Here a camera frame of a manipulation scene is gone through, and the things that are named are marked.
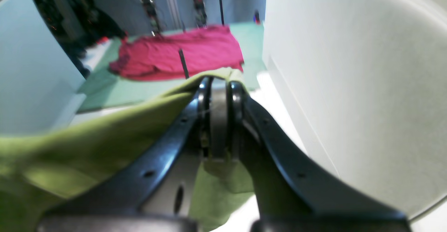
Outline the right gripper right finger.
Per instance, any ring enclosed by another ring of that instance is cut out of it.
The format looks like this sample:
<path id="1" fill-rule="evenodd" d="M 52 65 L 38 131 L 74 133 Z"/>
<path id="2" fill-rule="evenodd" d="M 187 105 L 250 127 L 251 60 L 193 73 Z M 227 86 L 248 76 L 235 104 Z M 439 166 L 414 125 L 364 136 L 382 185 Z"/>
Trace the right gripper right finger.
<path id="1" fill-rule="evenodd" d="M 229 84 L 230 155 L 254 185 L 252 232 L 409 232 L 407 217 L 345 184 L 310 159 L 243 89 Z"/>

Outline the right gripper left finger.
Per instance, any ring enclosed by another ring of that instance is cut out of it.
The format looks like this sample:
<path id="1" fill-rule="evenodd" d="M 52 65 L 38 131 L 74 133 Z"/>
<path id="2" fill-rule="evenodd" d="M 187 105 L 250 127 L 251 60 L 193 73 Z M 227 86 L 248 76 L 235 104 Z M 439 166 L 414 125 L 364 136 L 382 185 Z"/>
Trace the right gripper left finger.
<path id="1" fill-rule="evenodd" d="M 198 232 L 187 218 L 203 160 L 224 162 L 227 83 L 203 79 L 168 130 L 131 165 L 48 211 L 38 232 Z"/>

